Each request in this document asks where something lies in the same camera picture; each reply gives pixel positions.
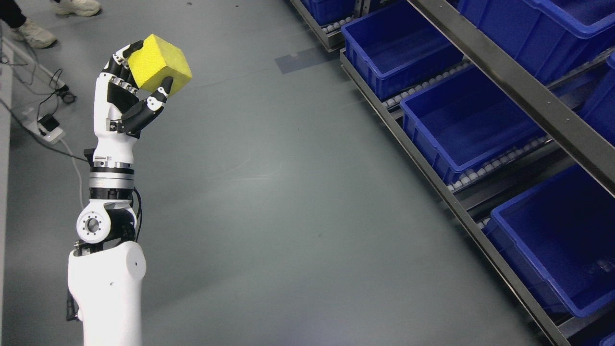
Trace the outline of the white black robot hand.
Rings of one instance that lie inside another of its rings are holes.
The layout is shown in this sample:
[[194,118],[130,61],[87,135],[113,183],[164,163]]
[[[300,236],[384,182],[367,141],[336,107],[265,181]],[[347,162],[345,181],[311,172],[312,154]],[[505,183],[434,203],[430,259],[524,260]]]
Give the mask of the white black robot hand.
[[130,55],[144,46],[137,41],[117,50],[95,81],[94,150],[95,167],[130,167],[133,146],[141,131],[162,112],[171,96],[173,77],[164,77],[160,86],[140,100],[140,90],[129,67]]

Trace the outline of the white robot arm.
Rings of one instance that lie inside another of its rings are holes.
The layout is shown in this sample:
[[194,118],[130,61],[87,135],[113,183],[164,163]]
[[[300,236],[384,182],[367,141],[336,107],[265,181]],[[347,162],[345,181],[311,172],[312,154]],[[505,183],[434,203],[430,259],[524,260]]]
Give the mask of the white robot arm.
[[89,202],[75,221],[78,240],[68,255],[65,318],[83,328],[85,346],[141,346],[141,286],[147,261],[137,243],[140,214],[134,205],[130,164],[99,159],[90,166]]

